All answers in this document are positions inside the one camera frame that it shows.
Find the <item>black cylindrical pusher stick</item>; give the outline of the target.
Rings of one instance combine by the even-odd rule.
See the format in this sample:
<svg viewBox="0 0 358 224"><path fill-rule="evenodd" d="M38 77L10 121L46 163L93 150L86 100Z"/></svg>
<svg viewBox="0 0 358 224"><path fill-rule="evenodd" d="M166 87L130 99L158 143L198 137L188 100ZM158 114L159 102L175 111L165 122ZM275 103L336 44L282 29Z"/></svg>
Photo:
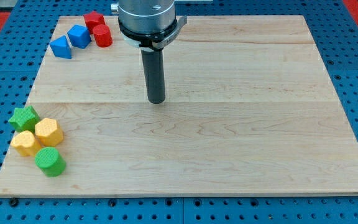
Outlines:
<svg viewBox="0 0 358 224"><path fill-rule="evenodd" d="M148 100L153 104L165 101L163 52L141 51Z"/></svg>

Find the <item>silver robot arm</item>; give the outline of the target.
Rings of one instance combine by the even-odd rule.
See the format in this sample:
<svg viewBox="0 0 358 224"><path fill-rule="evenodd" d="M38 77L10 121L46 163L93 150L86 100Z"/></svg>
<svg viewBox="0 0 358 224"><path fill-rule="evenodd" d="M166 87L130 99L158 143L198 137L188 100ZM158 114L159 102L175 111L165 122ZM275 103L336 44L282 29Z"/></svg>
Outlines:
<svg viewBox="0 0 358 224"><path fill-rule="evenodd" d="M187 17L177 18L174 0L115 1L111 11L118 15L124 40L141 51L148 100L163 103L163 49L178 37Z"/></svg>

